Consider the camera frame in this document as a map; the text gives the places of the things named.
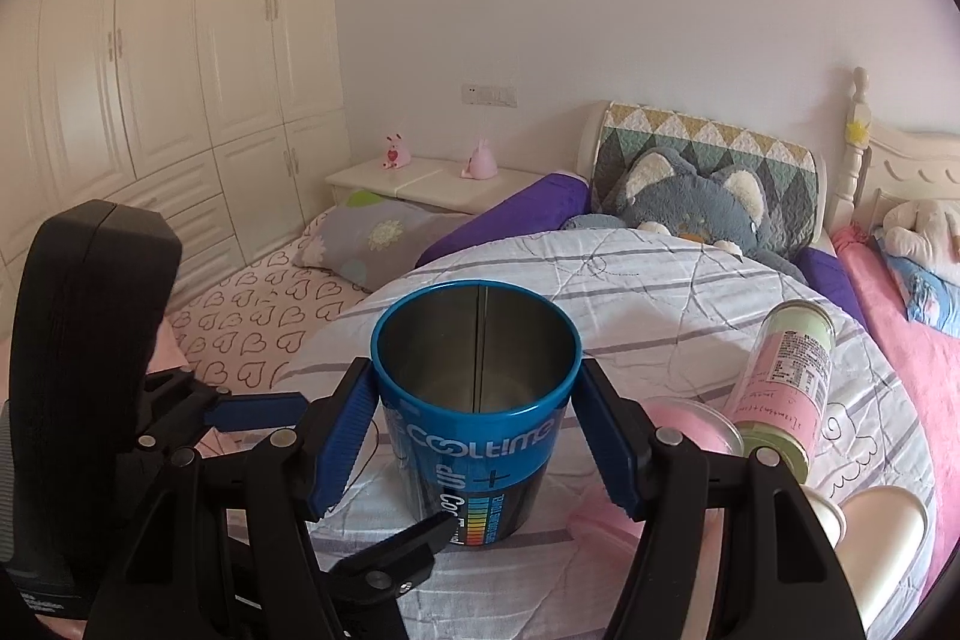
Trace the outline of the blue black metal cup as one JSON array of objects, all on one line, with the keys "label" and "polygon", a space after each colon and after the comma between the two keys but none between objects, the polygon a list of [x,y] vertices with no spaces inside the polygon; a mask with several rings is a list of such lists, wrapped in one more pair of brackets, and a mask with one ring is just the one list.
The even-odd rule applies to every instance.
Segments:
[{"label": "blue black metal cup", "polygon": [[573,320],[524,287],[436,284],[381,315],[371,360],[416,518],[454,516],[469,548],[523,526],[583,362]]}]

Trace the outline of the white paper cup left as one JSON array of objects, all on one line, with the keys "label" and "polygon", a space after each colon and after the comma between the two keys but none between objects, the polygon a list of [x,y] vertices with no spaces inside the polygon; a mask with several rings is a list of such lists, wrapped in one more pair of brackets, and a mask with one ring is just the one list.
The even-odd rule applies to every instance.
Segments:
[{"label": "white paper cup left", "polygon": [[811,504],[811,509],[814,510],[828,542],[832,544],[833,548],[836,548],[843,541],[846,528],[848,528],[848,521],[846,521],[843,510],[833,500],[820,494],[812,487],[802,486],[802,492],[804,492],[807,502]]}]

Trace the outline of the white paper cup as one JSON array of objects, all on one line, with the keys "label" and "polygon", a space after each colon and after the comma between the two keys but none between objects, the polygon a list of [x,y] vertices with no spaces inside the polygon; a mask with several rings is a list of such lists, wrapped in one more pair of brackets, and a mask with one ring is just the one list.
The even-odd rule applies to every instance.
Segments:
[{"label": "white paper cup", "polygon": [[828,542],[832,544],[833,548],[836,548],[843,541],[846,528],[848,528],[848,521],[846,521],[843,510],[833,500],[820,494],[812,487],[802,486],[802,492],[804,492],[807,502],[811,504],[811,509],[814,510]]},{"label": "white paper cup", "polygon": [[887,606],[918,555],[928,517],[923,502],[898,486],[875,486],[839,505],[846,520],[836,555],[864,629]]}]

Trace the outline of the small pink cup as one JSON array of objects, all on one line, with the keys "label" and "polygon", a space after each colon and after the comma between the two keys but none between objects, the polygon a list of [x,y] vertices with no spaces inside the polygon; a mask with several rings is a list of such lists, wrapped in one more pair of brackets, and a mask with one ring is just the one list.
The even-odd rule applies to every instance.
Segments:
[{"label": "small pink cup", "polygon": [[658,429],[675,429],[703,452],[742,456],[742,437],[736,426],[715,408],[693,399],[649,398],[643,403],[647,417]]}]

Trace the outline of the heart pattern bed sheet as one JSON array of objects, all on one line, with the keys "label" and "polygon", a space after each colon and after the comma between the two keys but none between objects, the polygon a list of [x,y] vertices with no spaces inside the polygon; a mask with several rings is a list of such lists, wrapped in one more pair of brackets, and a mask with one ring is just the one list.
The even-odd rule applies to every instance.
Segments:
[{"label": "heart pattern bed sheet", "polygon": [[208,385],[265,393],[311,336],[366,298],[332,271],[301,268],[295,257],[324,224],[197,294],[169,317],[187,365]]}]

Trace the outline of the grey flower pillow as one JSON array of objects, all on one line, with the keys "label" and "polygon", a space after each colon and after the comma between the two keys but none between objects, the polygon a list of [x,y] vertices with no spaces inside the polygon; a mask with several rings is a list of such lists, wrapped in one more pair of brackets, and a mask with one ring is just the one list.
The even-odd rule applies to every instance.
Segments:
[{"label": "grey flower pillow", "polygon": [[421,255],[472,216],[356,190],[320,214],[293,265],[331,271],[376,292],[415,268]]}]

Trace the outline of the pink fluffy blanket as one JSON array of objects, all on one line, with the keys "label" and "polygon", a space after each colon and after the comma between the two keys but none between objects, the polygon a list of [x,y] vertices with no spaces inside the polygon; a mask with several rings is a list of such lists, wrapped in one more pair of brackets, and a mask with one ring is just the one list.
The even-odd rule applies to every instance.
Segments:
[{"label": "pink fluffy blanket", "polygon": [[878,253],[874,234],[851,224],[832,237],[867,330],[907,387],[928,441],[934,468],[934,554],[939,575],[958,541],[958,338],[908,321],[905,305]]}]

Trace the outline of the white bedside table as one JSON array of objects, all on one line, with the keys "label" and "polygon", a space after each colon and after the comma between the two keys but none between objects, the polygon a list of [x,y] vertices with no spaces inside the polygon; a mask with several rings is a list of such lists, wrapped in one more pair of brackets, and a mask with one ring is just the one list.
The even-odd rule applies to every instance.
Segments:
[{"label": "white bedside table", "polygon": [[337,203],[345,202],[352,191],[368,190],[454,213],[480,214],[540,179],[540,174],[501,169],[493,179],[471,181],[460,175],[460,169],[457,161],[446,159],[413,158],[400,169],[386,169],[379,159],[371,159],[327,175],[325,183]]}]

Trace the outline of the blue cartoon pillow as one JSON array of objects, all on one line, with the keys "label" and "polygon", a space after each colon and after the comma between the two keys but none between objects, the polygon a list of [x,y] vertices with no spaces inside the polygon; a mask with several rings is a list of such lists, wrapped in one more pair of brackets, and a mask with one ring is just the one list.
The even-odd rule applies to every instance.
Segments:
[{"label": "blue cartoon pillow", "polygon": [[905,305],[908,321],[923,323],[932,330],[958,338],[960,308],[958,287],[947,283],[918,263],[890,255],[882,236],[875,232],[874,242]]}]

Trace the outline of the pink rabbit figurine plain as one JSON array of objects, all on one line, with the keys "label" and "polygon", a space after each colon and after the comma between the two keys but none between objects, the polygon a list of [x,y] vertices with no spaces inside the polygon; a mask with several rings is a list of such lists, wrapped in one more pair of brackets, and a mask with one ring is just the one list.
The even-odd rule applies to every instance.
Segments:
[{"label": "pink rabbit figurine plain", "polygon": [[487,140],[480,140],[467,159],[460,177],[467,181],[489,181],[498,175],[498,164]]}]

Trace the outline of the purple bolster pillow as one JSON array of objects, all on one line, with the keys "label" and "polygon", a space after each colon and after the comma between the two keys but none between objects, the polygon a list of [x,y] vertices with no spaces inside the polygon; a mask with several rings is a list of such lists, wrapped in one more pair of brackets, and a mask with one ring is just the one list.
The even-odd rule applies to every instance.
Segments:
[{"label": "purple bolster pillow", "polygon": [[[504,202],[478,214],[451,234],[434,242],[421,253],[415,266],[423,266],[451,253],[488,242],[527,236],[545,230],[620,227],[617,218],[589,213],[589,187],[583,179],[555,172],[544,175]],[[836,307],[867,326],[866,315],[854,294],[848,273],[836,258],[830,237],[822,234],[814,245],[801,248],[793,258],[807,286],[822,294]]]}]

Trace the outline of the quilted diamond pattern headboard cover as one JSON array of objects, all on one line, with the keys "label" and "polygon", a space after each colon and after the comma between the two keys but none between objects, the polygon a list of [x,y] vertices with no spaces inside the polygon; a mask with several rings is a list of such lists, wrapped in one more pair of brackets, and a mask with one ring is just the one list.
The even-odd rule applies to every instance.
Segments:
[{"label": "quilted diamond pattern headboard cover", "polygon": [[827,166],[805,146],[737,125],[640,104],[608,101],[590,109],[576,174],[590,183],[590,208],[605,208],[620,177],[652,148],[677,151],[700,174],[734,164],[760,179],[768,244],[792,259],[823,234]]}]

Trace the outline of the cream white wardrobe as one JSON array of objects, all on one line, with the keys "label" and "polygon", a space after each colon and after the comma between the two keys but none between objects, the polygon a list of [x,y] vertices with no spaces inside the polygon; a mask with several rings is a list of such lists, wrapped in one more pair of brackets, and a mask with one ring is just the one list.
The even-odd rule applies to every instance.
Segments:
[{"label": "cream white wardrobe", "polygon": [[2,0],[2,299],[44,220],[161,214],[184,302],[291,241],[350,158],[335,0]]}]

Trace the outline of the yellow star sticker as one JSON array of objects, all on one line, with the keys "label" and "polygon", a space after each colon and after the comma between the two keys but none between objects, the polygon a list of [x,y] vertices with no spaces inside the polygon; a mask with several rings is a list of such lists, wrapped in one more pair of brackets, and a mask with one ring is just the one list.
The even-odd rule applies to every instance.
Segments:
[{"label": "yellow star sticker", "polygon": [[864,149],[871,139],[871,124],[862,120],[850,120],[844,125],[844,141],[857,149]]}]

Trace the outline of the white wall socket panel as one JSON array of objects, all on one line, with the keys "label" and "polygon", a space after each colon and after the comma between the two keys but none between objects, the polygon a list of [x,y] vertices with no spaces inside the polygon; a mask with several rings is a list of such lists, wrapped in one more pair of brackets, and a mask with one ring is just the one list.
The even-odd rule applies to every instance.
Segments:
[{"label": "white wall socket panel", "polygon": [[464,85],[460,88],[460,97],[466,106],[517,107],[516,89],[512,86]]}]

